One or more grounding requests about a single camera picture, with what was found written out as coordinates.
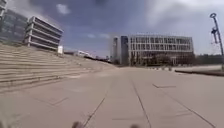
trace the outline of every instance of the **glass facade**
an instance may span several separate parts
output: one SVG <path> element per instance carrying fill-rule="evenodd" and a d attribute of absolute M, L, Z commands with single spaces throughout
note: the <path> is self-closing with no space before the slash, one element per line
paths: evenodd
<path fill-rule="evenodd" d="M 4 41 L 22 42 L 25 37 L 27 18 L 7 10 L 1 21 L 0 38 Z"/>
<path fill-rule="evenodd" d="M 130 37 L 131 50 L 138 51 L 190 51 L 193 50 L 191 40 L 185 37 Z"/>

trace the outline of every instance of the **white building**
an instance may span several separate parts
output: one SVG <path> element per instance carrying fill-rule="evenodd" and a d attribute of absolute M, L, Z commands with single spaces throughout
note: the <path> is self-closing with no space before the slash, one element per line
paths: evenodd
<path fill-rule="evenodd" d="M 172 64 L 185 63 L 183 60 L 188 63 L 190 57 L 194 55 L 193 52 L 192 38 L 182 36 L 117 36 L 111 43 L 111 60 L 122 65 L 146 65 L 146 63 L 154 63 L 153 58 L 158 59 L 162 56 L 168 57 Z"/>
<path fill-rule="evenodd" d="M 41 49 L 57 51 L 63 31 L 37 17 L 29 19 L 25 43 Z"/>

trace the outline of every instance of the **window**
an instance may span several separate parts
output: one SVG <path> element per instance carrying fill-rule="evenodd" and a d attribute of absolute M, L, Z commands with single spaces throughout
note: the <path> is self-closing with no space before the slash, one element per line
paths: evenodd
<path fill-rule="evenodd" d="M 155 42 L 154 42 L 154 38 L 150 38 L 150 40 L 151 40 L 151 43 L 155 43 Z"/>
<path fill-rule="evenodd" d="M 57 38 L 60 38 L 61 37 L 60 35 L 58 35 L 58 34 L 56 34 L 54 32 L 51 32 L 51 31 L 49 31 L 49 30 L 47 30 L 47 29 L 45 29 L 45 28 L 43 28 L 43 27 L 41 27 L 39 25 L 36 25 L 36 24 L 34 24 L 34 28 L 37 29 L 37 30 L 39 30 L 39 31 L 42 31 L 44 33 L 47 33 L 49 35 L 52 35 L 54 37 L 57 37 Z"/>
<path fill-rule="evenodd" d="M 164 43 L 168 43 L 168 39 L 167 38 L 165 38 L 164 41 L 165 41 Z"/>
<path fill-rule="evenodd" d="M 135 50 L 135 44 L 133 44 L 133 50 Z"/>
<path fill-rule="evenodd" d="M 172 45 L 169 45 L 168 46 L 168 50 L 172 50 Z"/>
<path fill-rule="evenodd" d="M 146 44 L 146 49 L 150 50 L 150 44 Z"/>
<path fill-rule="evenodd" d="M 164 50 L 164 46 L 163 45 L 160 45 L 160 50 Z"/>
<path fill-rule="evenodd" d="M 155 43 L 159 43 L 159 39 L 158 38 L 155 38 Z"/>

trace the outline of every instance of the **cloud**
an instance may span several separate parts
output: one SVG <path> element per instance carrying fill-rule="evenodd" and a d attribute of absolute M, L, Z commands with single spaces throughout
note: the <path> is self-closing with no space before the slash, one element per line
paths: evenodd
<path fill-rule="evenodd" d="M 110 35 L 109 34 L 102 33 L 102 34 L 99 34 L 99 37 L 100 38 L 109 39 L 110 38 Z"/>
<path fill-rule="evenodd" d="M 58 13 L 60 13 L 62 15 L 67 15 L 71 12 L 70 9 L 68 8 L 68 6 L 65 4 L 57 4 L 56 8 L 57 8 Z"/>
<path fill-rule="evenodd" d="M 56 20 L 46 15 L 44 13 L 45 10 L 41 6 L 33 5 L 30 0 L 7 0 L 6 7 L 26 16 L 27 18 L 36 16 L 60 28 L 60 24 Z"/>
<path fill-rule="evenodd" d="M 94 34 L 87 34 L 88 38 L 96 38 L 96 36 Z"/>
<path fill-rule="evenodd" d="M 149 2 L 148 23 L 157 25 L 166 17 L 184 18 L 195 13 L 204 13 L 209 9 L 221 9 L 223 0 L 156 0 Z"/>

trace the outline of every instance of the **pavement joint line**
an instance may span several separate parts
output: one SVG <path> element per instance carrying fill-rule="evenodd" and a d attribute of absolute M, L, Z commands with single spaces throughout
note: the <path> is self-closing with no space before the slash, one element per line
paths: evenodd
<path fill-rule="evenodd" d="M 39 102 L 42 102 L 42 103 L 46 103 L 46 104 L 48 104 L 48 105 L 50 105 L 50 106 L 52 106 L 52 107 L 55 107 L 54 104 L 49 103 L 49 102 L 44 101 L 44 100 L 41 100 L 41 99 L 39 99 L 39 98 L 36 98 L 35 96 L 33 96 L 31 93 L 29 93 L 29 92 L 27 92 L 27 91 L 21 90 L 21 92 L 23 92 L 23 93 L 29 95 L 30 98 L 32 98 L 32 99 L 34 99 L 34 100 L 36 100 L 36 101 L 39 101 Z"/>
<path fill-rule="evenodd" d="M 156 88 L 176 88 L 177 86 L 157 86 L 155 84 L 152 84 Z"/>
<path fill-rule="evenodd" d="M 62 103 L 63 101 L 65 101 L 65 100 L 67 100 L 67 99 L 68 99 L 68 97 L 65 97 L 65 98 L 61 99 L 60 101 L 58 101 L 58 102 L 56 102 L 56 103 L 53 103 L 52 105 L 56 106 L 56 105 Z"/>
<path fill-rule="evenodd" d="M 149 117 L 148 117 L 148 115 L 147 115 L 147 113 L 146 113 L 146 110 L 145 110 L 144 105 L 143 105 L 143 103 L 142 103 L 141 97 L 140 97 L 140 95 L 139 95 L 139 93 L 138 93 L 138 91 L 137 91 L 137 88 L 136 88 L 136 86 L 135 86 L 135 83 L 130 79 L 130 77 L 129 77 L 129 80 L 130 80 L 130 82 L 131 82 L 131 84 L 132 84 L 132 86 L 133 86 L 133 88 L 134 88 L 135 94 L 136 94 L 137 97 L 138 97 L 138 100 L 139 100 L 139 102 L 140 102 L 140 105 L 141 105 L 141 108 L 142 108 L 142 110 L 143 110 L 143 113 L 144 113 L 144 115 L 145 115 L 145 117 L 146 117 L 146 119 L 147 119 L 149 128 L 152 128 L 152 125 L 151 125 L 151 123 L 150 123 L 150 121 L 149 121 Z"/>
<path fill-rule="evenodd" d="M 177 99 L 173 98 L 172 96 L 170 96 L 168 93 L 164 92 L 163 90 L 161 90 L 165 95 L 167 95 L 169 98 L 171 98 L 172 100 L 174 100 L 175 102 L 177 102 L 178 104 L 180 104 L 181 106 L 183 106 L 184 108 L 186 108 L 187 110 L 189 110 L 190 112 L 194 113 L 195 115 L 197 115 L 199 118 L 201 118 L 202 120 L 204 120 L 206 123 L 208 123 L 212 128 L 216 128 L 216 126 L 214 124 L 212 124 L 210 121 L 208 121 L 207 119 L 205 119 L 203 116 L 201 116 L 200 114 L 198 114 L 197 112 L 195 112 L 194 110 L 188 108 L 186 105 L 184 105 L 183 103 L 181 103 L 180 101 L 178 101 Z"/>
<path fill-rule="evenodd" d="M 105 101 L 105 99 L 106 99 L 106 97 L 107 97 L 107 95 L 108 95 L 108 93 L 109 93 L 109 91 L 110 91 L 110 89 L 111 89 L 111 86 L 114 84 L 114 82 L 115 82 L 114 80 L 111 81 L 111 84 L 109 85 L 109 87 L 108 87 L 108 89 L 107 89 L 107 92 L 106 92 L 105 95 L 104 95 L 104 98 L 101 100 L 101 102 L 100 102 L 99 105 L 96 107 L 96 109 L 93 111 L 93 113 L 92 113 L 91 115 L 89 115 L 89 117 L 88 117 L 87 121 L 85 122 L 83 128 L 85 128 L 85 127 L 88 125 L 89 121 L 90 121 L 90 120 L 92 119 L 92 117 L 96 114 L 96 112 L 98 111 L 98 109 L 100 108 L 100 106 L 103 104 L 103 102 Z"/>

